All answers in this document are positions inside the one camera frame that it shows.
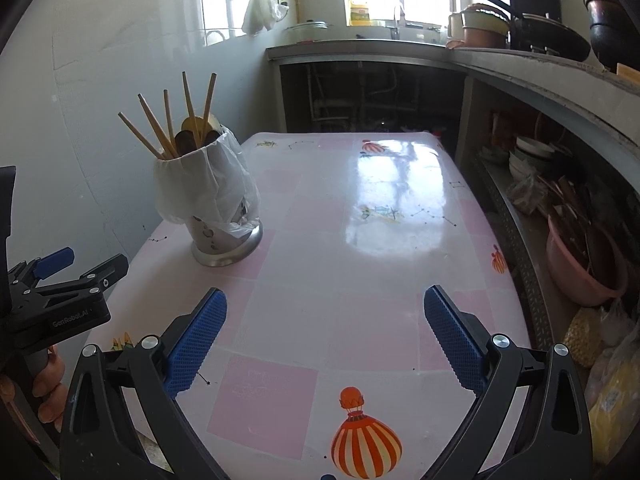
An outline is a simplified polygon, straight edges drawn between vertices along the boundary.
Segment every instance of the silver screw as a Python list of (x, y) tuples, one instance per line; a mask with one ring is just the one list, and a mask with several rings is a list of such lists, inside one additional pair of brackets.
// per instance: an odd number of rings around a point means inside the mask
[(142, 340), (142, 348), (145, 350), (151, 350), (158, 346), (158, 338), (154, 335), (148, 335)]
[(554, 352), (558, 355), (567, 355), (569, 353), (569, 349), (562, 343), (558, 343), (554, 346)]
[(95, 347), (95, 345), (87, 345), (82, 349), (82, 355), (84, 357), (91, 357), (92, 355), (95, 355), (97, 351), (98, 349)]
[(509, 341), (508, 337), (501, 334), (494, 335), (494, 345), (499, 346), (500, 348), (507, 348), (510, 343), (511, 341)]

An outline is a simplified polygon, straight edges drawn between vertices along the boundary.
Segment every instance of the black pan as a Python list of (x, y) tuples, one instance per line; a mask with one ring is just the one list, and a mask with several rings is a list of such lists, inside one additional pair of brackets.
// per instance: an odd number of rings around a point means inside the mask
[(589, 57), (589, 42), (562, 23), (536, 14), (518, 12), (502, 0), (487, 1), (511, 14), (513, 28), (518, 31), (521, 43), (529, 44), (532, 50), (558, 53), (558, 56), (574, 61), (584, 61)]

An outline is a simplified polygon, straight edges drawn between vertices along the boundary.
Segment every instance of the yellow package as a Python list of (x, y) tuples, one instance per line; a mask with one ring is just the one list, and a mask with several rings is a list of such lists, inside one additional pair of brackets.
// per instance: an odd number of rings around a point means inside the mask
[(610, 375), (589, 411), (593, 460), (607, 465), (640, 418), (640, 350)]

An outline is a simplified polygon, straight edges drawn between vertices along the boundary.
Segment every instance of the blue gripper pad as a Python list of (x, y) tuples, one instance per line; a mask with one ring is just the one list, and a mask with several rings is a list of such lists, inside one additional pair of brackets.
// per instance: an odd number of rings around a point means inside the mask
[(74, 262), (74, 252), (71, 247), (60, 249), (41, 259), (33, 269), (33, 275), (38, 280), (46, 280), (56, 272), (66, 269)]
[[(460, 312), (439, 285), (428, 288), (424, 293), (424, 315), (460, 385), (480, 396), (487, 380), (484, 371), (486, 352), (478, 339), (486, 335), (486, 344), (488, 332), (475, 316)], [(471, 317), (479, 327), (469, 326)]]
[(167, 357), (164, 389), (172, 399), (188, 390), (226, 319), (226, 297), (220, 290), (206, 298)]

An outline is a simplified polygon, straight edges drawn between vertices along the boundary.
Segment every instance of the chopstick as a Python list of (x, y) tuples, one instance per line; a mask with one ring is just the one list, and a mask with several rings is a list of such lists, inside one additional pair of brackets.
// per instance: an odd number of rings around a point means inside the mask
[(160, 141), (160, 144), (162, 145), (164, 150), (173, 158), (178, 158), (178, 152), (175, 151), (175, 148), (172, 146), (169, 139), (166, 138), (162, 127), (158, 123), (156, 116), (151, 111), (151, 108), (149, 108), (149, 105), (146, 104), (145, 98), (142, 97), (142, 94), (138, 94), (138, 99), (140, 99), (140, 104), (142, 105), (142, 109), (145, 111), (146, 118), (149, 120), (149, 124), (151, 124), (151, 128), (156, 134), (156, 137)]
[(171, 121), (171, 108), (169, 108), (169, 91), (164, 89), (164, 113), (166, 114), (166, 127), (169, 131), (169, 140), (171, 141), (171, 145), (176, 148), (175, 145), (175, 136), (174, 136), (174, 125)]
[(202, 140), (200, 137), (200, 129), (198, 128), (198, 123), (196, 122), (196, 115), (193, 113), (193, 103), (191, 103), (191, 93), (189, 92), (189, 83), (187, 83), (187, 73), (182, 72), (182, 84), (184, 85), (184, 99), (187, 101), (187, 110), (189, 112), (189, 117), (191, 119), (191, 124), (193, 124), (193, 138), (196, 141), (196, 146), (202, 145)]
[(151, 143), (149, 143), (149, 141), (145, 139), (145, 137), (138, 131), (138, 129), (133, 124), (131, 124), (131, 121), (129, 121), (122, 112), (118, 113), (118, 117), (122, 119), (122, 122), (127, 125), (127, 128), (132, 131), (132, 133), (140, 140), (140, 142), (142, 142), (142, 144), (146, 146), (146, 148), (151, 153), (153, 153), (156, 156), (156, 158), (158, 158), (159, 160), (164, 160), (164, 157), (160, 155), (158, 150), (156, 150), (151, 145)]
[[(214, 72), (213, 74), (211, 74), (211, 79), (209, 80), (209, 89), (207, 90), (207, 99), (204, 101), (204, 111), (202, 113), (202, 119), (204, 120), (204, 125), (206, 125), (209, 122), (209, 112), (211, 110), (211, 101), (213, 99), (213, 89), (216, 86), (217, 77), (218, 77), (218, 74)], [(200, 137), (200, 142), (198, 143), (198, 147), (202, 146), (202, 143), (205, 140), (204, 137), (208, 133), (209, 132), (202, 133), (202, 136)]]

